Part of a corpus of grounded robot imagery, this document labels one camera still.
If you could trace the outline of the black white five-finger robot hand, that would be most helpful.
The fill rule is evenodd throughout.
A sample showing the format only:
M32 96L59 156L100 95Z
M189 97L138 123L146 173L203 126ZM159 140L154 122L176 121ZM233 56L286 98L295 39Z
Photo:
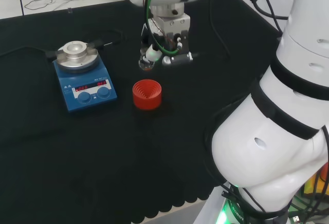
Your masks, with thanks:
M189 49L190 17L154 16L143 25L139 66L151 70L156 63L164 66L187 64L193 61Z

